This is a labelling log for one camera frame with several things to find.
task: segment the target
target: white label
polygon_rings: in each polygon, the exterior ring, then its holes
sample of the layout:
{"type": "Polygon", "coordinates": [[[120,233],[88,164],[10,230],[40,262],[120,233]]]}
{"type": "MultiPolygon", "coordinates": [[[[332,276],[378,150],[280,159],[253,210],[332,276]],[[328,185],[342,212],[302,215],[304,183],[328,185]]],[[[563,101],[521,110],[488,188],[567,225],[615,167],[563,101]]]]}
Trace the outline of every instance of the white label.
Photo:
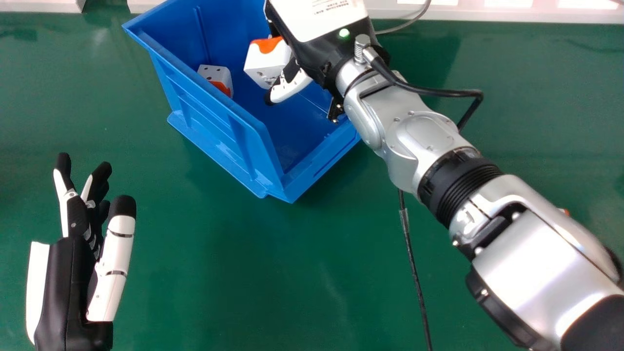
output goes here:
{"type": "Polygon", "coordinates": [[[352,0],[312,0],[312,12],[320,15],[342,7],[353,7],[352,0]]]}

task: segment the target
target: gray cable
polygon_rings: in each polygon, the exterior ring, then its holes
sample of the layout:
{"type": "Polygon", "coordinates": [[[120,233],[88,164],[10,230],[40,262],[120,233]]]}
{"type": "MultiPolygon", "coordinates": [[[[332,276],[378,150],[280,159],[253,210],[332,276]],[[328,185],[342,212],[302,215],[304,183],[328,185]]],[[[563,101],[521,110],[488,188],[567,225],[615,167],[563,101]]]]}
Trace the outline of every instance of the gray cable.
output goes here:
{"type": "Polygon", "coordinates": [[[414,18],[410,19],[409,21],[400,24],[396,27],[392,27],[392,28],[388,28],[388,29],[382,29],[380,31],[376,31],[375,34],[377,34],[378,36],[383,35],[383,34],[388,34],[388,33],[392,33],[392,32],[396,32],[396,31],[400,31],[401,29],[407,28],[409,26],[411,26],[412,24],[414,24],[414,22],[418,21],[421,17],[423,17],[423,15],[425,15],[425,12],[427,12],[427,10],[429,9],[429,6],[431,5],[431,0],[425,0],[425,3],[422,5],[421,9],[418,10],[418,13],[416,14],[416,16],[414,16],[414,18]]]}

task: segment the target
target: green surface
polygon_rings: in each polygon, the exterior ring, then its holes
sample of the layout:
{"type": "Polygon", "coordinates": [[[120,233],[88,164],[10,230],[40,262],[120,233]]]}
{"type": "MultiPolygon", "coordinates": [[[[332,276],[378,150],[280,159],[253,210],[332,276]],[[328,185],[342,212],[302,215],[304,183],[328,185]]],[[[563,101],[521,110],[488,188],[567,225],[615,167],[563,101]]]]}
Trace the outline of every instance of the green surface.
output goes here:
{"type": "MultiPolygon", "coordinates": [[[[166,123],[131,17],[0,14],[0,350],[30,347],[27,256],[59,235],[59,151],[77,184],[111,162],[110,196],[139,205],[115,350],[424,350],[383,162],[359,144],[296,204],[257,199],[166,123]]],[[[412,82],[483,89],[466,137],[624,257],[621,26],[419,22],[381,41],[412,82]]],[[[446,231],[408,206],[436,350],[515,350],[446,231]]]]}

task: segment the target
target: robotic hand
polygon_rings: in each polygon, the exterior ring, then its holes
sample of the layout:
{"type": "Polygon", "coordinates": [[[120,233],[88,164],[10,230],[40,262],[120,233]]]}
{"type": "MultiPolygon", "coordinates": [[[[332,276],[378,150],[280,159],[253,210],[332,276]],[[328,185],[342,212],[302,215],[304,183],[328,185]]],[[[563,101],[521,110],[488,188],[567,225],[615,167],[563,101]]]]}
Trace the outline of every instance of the robotic hand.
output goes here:
{"type": "MultiPolygon", "coordinates": [[[[266,0],[265,14],[300,70],[332,93],[332,110],[344,109],[386,161],[394,185],[449,229],[452,245],[472,264],[470,293],[514,344],[534,351],[624,350],[617,258],[483,158],[449,118],[422,102],[418,87],[388,69],[363,0],[266,0]]],[[[268,100],[282,101],[288,91],[297,89],[284,85],[277,99],[270,90],[268,100]]]]}
{"type": "Polygon", "coordinates": [[[53,171],[62,238],[33,242],[26,287],[26,330],[38,351],[108,351],[112,321],[128,274],[137,205],[127,195],[104,200],[112,168],[103,162],[82,190],[59,154],[53,171]],[[106,238],[102,224],[110,218],[106,238]]]}

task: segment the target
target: block with holes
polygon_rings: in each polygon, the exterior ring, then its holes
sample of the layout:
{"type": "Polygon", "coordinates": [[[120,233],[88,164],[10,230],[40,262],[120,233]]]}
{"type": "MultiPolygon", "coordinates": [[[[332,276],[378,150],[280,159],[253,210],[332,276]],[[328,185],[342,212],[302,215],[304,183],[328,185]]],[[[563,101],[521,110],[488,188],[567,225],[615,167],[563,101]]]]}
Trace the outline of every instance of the block with holes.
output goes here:
{"type": "Polygon", "coordinates": [[[200,76],[212,85],[221,90],[225,95],[234,96],[234,87],[232,86],[232,74],[227,67],[224,66],[211,66],[208,64],[202,64],[197,70],[200,76]]]}

